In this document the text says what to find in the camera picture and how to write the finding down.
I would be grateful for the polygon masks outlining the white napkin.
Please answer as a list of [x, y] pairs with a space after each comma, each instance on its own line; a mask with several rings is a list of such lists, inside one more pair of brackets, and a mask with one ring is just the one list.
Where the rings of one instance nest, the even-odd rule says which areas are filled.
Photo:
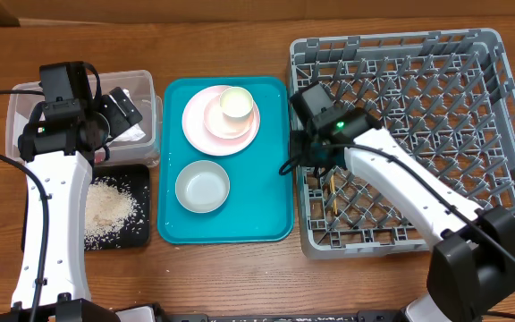
[[[130, 94], [127, 89], [123, 89], [127, 95], [130, 97]], [[138, 141], [146, 136], [145, 132], [139, 127], [139, 123], [132, 126], [129, 130], [125, 131], [119, 137], [112, 137], [114, 140], [118, 141]]]

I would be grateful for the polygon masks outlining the white round plate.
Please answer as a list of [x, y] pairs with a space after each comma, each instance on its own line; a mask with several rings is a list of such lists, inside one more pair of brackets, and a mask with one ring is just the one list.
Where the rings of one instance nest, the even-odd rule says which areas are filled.
[[258, 134], [260, 115], [257, 109], [254, 123], [243, 136], [227, 140], [211, 134], [204, 125], [204, 111], [208, 102], [230, 88], [227, 85], [216, 85], [202, 89], [195, 94], [184, 108], [182, 114], [182, 129], [189, 143], [199, 150], [212, 156], [228, 156], [245, 149]]

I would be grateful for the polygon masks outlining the white rice pile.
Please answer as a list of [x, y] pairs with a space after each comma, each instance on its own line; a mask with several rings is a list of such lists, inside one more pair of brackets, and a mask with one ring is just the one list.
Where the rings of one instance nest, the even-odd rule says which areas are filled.
[[85, 210], [85, 250], [138, 246], [148, 237], [144, 202], [122, 178], [102, 176], [89, 186]]

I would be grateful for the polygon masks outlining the cream cup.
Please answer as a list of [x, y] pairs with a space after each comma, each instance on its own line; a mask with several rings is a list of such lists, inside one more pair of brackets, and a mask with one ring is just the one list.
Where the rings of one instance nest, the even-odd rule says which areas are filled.
[[243, 87], [230, 87], [219, 96], [222, 113], [233, 121], [245, 121], [253, 109], [253, 97]]

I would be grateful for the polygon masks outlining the pink bowl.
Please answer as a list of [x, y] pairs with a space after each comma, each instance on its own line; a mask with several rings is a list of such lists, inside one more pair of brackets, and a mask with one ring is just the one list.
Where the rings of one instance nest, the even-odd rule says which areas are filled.
[[254, 123], [254, 118], [258, 111], [258, 106], [253, 104], [249, 116], [242, 120], [236, 121], [229, 118], [222, 112], [219, 105], [219, 97], [212, 98], [204, 111], [204, 125], [207, 130], [220, 139], [237, 139], [247, 133]]

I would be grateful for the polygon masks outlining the grey bowl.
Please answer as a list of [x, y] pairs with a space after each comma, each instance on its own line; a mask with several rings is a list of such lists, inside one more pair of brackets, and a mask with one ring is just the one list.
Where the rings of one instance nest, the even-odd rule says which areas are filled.
[[230, 192], [230, 179], [217, 163], [199, 160], [185, 166], [175, 182], [175, 195], [181, 206], [192, 213], [205, 214], [220, 208]]

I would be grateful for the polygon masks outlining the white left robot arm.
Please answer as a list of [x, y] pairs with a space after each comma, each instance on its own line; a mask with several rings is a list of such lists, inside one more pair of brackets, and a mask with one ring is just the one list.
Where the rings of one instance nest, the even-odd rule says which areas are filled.
[[30, 188], [23, 269], [0, 321], [159, 321], [153, 305], [112, 311], [91, 302], [84, 263], [85, 207], [94, 150], [107, 120], [99, 94], [44, 93], [21, 135]]

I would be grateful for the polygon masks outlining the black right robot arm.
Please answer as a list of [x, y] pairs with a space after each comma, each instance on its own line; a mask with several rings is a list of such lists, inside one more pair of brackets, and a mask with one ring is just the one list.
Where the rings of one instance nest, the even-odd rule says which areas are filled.
[[515, 292], [515, 219], [482, 209], [432, 175], [361, 108], [294, 110], [303, 128], [291, 134], [298, 165], [343, 166], [380, 192], [431, 250], [427, 292], [404, 310], [407, 321], [479, 321]]

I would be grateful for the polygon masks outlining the grey dishwasher rack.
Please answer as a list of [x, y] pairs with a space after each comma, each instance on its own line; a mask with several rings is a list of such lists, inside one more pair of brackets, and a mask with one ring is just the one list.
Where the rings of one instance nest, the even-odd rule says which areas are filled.
[[[289, 91], [315, 81], [330, 98], [378, 118], [452, 189], [483, 208], [504, 207], [515, 219], [515, 83], [495, 30], [296, 39], [290, 47]], [[295, 178], [307, 257], [426, 250], [410, 222], [348, 171], [300, 167]]]

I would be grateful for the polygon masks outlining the clear plastic bin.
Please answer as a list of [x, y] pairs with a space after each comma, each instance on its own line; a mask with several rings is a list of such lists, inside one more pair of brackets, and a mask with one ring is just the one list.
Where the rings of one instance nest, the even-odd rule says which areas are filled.
[[[124, 134], [109, 143], [110, 158], [105, 161], [105, 152], [96, 153], [97, 166], [143, 164], [154, 167], [160, 158], [159, 132], [162, 122], [162, 99], [156, 95], [150, 72], [146, 70], [128, 72], [110, 72], [99, 75], [102, 91], [107, 94], [112, 89], [121, 88], [133, 105], [142, 115], [142, 121], [135, 128], [144, 132], [138, 139], [135, 135]], [[12, 95], [10, 96], [6, 128], [5, 155], [15, 161], [20, 161], [18, 138], [27, 124], [31, 111], [42, 101], [42, 96]]]

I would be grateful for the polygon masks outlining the black flat tray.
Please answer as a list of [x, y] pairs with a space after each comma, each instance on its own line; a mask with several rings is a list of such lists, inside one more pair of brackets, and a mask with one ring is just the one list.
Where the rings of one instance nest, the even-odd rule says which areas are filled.
[[89, 186], [85, 250], [138, 248], [150, 239], [151, 181], [145, 165], [97, 167]]

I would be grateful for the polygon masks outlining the teal serving tray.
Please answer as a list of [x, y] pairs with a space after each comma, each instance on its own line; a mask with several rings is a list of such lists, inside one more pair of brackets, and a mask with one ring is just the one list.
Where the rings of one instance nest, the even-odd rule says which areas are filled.
[[[182, 129], [187, 103], [215, 85], [241, 86], [257, 103], [257, 135], [241, 152], [211, 157], [230, 178], [225, 203], [196, 214], [183, 207], [175, 193], [179, 172], [208, 156], [194, 148]], [[272, 76], [186, 78], [165, 90], [161, 130], [157, 230], [173, 244], [276, 242], [293, 227], [293, 183], [278, 174], [289, 157], [289, 112], [285, 85]]]

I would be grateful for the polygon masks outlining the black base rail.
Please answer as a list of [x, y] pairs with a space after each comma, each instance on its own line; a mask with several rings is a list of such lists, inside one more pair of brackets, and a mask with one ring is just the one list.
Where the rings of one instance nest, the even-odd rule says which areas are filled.
[[406, 322], [398, 309], [360, 310], [355, 313], [323, 315], [250, 315], [210, 317], [206, 314], [165, 314], [167, 322]]

